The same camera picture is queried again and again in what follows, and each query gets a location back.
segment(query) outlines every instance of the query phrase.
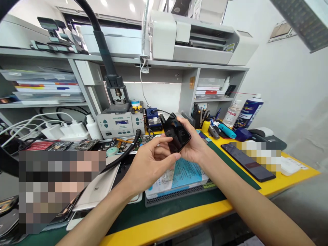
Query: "circuit board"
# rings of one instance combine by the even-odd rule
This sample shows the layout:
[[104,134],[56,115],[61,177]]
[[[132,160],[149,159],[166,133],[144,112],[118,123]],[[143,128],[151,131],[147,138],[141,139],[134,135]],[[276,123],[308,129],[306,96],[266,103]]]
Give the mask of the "circuit board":
[[[140,148],[140,146],[148,143],[152,139],[153,138],[149,135],[141,136],[138,139],[135,147],[130,152],[130,154],[135,154],[138,151],[138,149]],[[112,139],[112,141],[101,143],[101,146],[99,146],[98,150],[105,150],[106,151],[107,149],[109,149],[111,147],[117,147],[119,149],[119,153],[123,153],[128,149],[128,147],[131,145],[133,140],[134,140],[133,137],[115,138],[115,139]]]

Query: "ceiling light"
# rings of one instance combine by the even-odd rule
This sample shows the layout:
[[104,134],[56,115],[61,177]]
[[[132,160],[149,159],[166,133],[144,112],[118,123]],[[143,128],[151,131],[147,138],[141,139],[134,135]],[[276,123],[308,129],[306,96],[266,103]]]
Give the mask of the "ceiling light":
[[100,0],[100,2],[102,3],[102,5],[104,5],[105,7],[107,7],[108,6],[108,3],[107,3],[107,1],[106,0]]
[[132,12],[135,12],[136,11],[136,8],[134,7],[134,5],[132,3],[130,3],[130,10]]

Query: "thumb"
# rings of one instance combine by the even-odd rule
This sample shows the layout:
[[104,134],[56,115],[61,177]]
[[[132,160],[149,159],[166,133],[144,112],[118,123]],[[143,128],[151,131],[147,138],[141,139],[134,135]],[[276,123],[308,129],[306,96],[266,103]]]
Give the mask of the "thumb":
[[161,173],[165,173],[166,170],[168,170],[170,167],[173,166],[173,164],[181,158],[180,153],[173,153],[166,157],[164,160],[160,161],[160,170]]

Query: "book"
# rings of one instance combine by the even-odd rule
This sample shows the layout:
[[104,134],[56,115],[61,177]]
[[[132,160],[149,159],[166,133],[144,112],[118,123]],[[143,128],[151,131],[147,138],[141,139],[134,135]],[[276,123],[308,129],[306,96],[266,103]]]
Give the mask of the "book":
[[16,90],[18,92],[37,92],[37,93],[42,93],[42,92],[53,92],[53,93],[57,93],[57,92],[81,92],[81,89],[69,89],[69,88],[65,88],[65,87],[27,87],[27,86],[15,86]]
[[204,185],[208,176],[197,163],[180,158],[174,169],[167,170],[151,188],[145,190],[147,199],[152,199],[198,185]]
[[45,81],[16,81],[17,84],[34,84],[34,85],[79,85],[76,81],[67,81],[67,82],[45,82]]
[[219,91],[220,87],[197,87],[198,91]]
[[65,88],[69,88],[69,89],[80,89],[80,86],[79,85],[67,85],[67,84],[63,84],[63,85],[19,84],[17,86],[19,86],[20,88],[21,87],[28,87],[28,88],[30,88],[30,87],[31,88],[35,88],[35,87],[47,87],[48,89],[51,89],[51,88],[65,87]]
[[196,91],[196,95],[221,95],[224,91]]

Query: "forearm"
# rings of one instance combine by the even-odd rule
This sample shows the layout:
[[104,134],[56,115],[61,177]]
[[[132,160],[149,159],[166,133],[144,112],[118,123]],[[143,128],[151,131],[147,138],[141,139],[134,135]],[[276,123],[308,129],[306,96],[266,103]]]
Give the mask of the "forearm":
[[314,245],[298,225],[237,175],[216,153],[211,152],[200,166],[265,245]]
[[57,245],[99,245],[117,216],[132,199],[125,183],[119,183],[73,230]]

